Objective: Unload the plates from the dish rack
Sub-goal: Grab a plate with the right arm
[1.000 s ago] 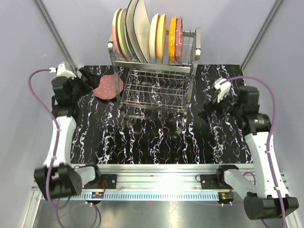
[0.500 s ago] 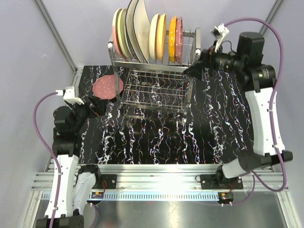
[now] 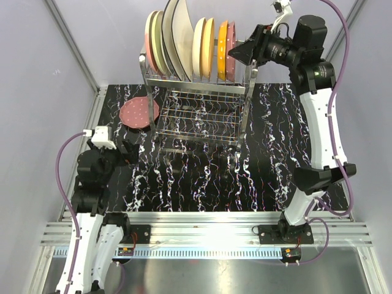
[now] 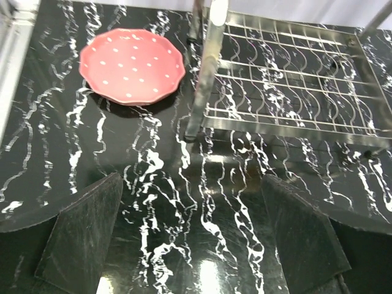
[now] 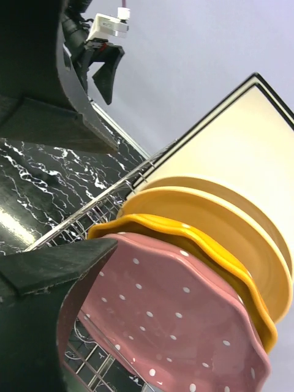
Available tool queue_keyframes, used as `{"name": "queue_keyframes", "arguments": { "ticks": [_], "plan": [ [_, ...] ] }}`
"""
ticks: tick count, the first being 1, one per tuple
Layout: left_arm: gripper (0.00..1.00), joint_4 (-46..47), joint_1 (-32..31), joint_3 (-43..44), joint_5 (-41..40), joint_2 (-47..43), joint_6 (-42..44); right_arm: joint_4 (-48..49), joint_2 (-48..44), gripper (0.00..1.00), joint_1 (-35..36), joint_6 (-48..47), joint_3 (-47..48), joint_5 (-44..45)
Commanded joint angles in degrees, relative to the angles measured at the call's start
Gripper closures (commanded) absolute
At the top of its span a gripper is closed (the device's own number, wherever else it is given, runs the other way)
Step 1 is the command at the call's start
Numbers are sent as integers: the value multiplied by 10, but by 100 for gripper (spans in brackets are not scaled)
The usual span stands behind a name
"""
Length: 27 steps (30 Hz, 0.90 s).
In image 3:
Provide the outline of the pink polka dot plate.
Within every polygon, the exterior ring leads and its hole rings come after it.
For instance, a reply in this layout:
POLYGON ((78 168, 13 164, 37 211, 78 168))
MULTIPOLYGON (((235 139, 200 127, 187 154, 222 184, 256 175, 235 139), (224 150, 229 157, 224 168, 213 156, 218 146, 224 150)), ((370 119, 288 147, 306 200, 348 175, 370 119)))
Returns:
POLYGON ((235 22, 228 24, 227 36, 226 36, 226 62, 225 62, 225 74, 226 80, 235 82, 235 62, 236 60, 228 55, 228 52, 236 47, 236 29, 235 22))
POLYGON ((150 125, 149 97, 134 97, 128 100, 119 112, 120 121, 132 129, 144 129, 150 125))

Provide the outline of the orange polka dot plate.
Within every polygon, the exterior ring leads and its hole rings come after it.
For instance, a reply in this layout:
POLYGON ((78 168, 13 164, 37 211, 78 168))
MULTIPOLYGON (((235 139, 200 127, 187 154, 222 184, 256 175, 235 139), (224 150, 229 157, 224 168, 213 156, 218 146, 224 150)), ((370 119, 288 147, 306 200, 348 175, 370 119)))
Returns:
POLYGON ((222 81, 226 80, 226 42, 227 42, 228 21, 221 23, 217 39, 217 74, 222 81))

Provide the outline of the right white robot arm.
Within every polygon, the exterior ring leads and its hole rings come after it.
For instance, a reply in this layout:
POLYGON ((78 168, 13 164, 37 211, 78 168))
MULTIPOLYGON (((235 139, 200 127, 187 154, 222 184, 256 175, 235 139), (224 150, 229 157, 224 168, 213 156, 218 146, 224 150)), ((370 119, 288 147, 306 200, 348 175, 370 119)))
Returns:
POLYGON ((356 165, 342 150, 334 98, 333 65, 322 59, 327 27, 323 18, 303 15, 293 37, 282 38, 273 24, 259 24, 250 38, 231 49, 235 60, 260 67, 269 61, 289 69, 289 77, 304 108, 311 139, 311 164, 293 174, 296 191, 276 225, 259 226, 260 241, 313 242, 307 215, 329 187, 356 174, 356 165))

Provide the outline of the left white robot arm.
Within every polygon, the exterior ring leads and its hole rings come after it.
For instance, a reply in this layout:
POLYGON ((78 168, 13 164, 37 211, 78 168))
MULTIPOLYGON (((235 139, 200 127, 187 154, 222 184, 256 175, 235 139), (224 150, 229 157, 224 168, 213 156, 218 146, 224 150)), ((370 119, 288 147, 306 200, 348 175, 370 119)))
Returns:
POLYGON ((132 236, 126 213, 107 211, 108 183, 117 167, 138 162, 138 144, 122 141, 112 149, 94 146, 77 158, 72 198, 66 198, 72 216, 69 250, 56 293, 104 293, 108 269, 119 243, 132 236))

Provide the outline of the tan round plate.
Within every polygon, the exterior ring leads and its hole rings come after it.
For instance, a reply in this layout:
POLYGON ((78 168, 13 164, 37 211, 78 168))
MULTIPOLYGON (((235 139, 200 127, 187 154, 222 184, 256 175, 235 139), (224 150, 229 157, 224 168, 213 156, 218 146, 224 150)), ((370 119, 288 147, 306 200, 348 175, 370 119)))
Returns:
POLYGON ((201 55, 201 64, 202 64, 202 75, 206 78, 211 77, 212 72, 212 63, 214 56, 214 18, 210 18, 206 21, 203 29, 203 38, 202 38, 202 55, 201 55))

